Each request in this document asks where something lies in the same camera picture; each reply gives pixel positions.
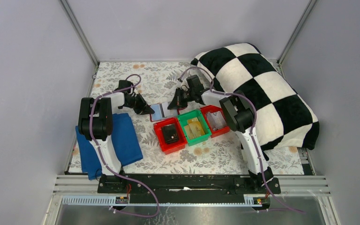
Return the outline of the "red leather card holder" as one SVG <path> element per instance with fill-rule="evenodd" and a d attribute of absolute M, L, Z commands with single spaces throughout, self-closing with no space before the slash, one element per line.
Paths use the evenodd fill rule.
<path fill-rule="evenodd" d="M 153 104 L 151 105 L 151 109 L 154 110 L 154 113 L 150 115 L 150 121 L 160 121 L 160 120 L 166 120 L 168 118 L 177 117 L 180 115 L 179 109 L 168 109 L 169 102 L 163 102 L 159 104 Z"/>

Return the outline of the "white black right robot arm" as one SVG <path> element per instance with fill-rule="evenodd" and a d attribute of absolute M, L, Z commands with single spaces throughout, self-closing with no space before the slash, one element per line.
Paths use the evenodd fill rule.
<path fill-rule="evenodd" d="M 238 136 L 242 156 L 247 161 L 250 187 L 256 193 L 262 193 L 274 178 L 271 168 L 264 157 L 257 140 L 257 111 L 253 103 L 242 91 L 226 93 L 205 88 L 197 75 L 186 79 L 187 86 L 177 87 L 168 109 L 182 109 L 189 102 L 220 107 L 227 126 Z"/>

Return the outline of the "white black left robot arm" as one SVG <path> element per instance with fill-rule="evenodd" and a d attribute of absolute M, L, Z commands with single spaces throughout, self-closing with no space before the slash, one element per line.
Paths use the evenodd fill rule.
<path fill-rule="evenodd" d="M 114 91 L 97 98 L 81 99 L 78 132 L 90 142 L 101 164 L 102 174 L 112 176 L 109 187 L 116 193 L 125 190 L 127 181 L 118 175 L 122 165 L 112 143 L 113 108 L 131 108 L 137 115 L 153 114 L 155 111 L 135 90 L 129 80 L 120 80 Z"/>

